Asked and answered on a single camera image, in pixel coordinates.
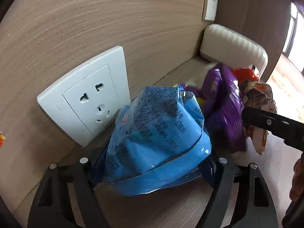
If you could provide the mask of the person right hand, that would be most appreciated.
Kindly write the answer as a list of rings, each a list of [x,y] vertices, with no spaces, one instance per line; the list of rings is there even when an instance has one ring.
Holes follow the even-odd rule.
[[[303,153],[301,158],[299,158],[293,168],[294,175],[292,179],[292,187],[290,190],[290,199],[292,202],[296,202],[301,196],[304,189],[304,179],[303,179]]]

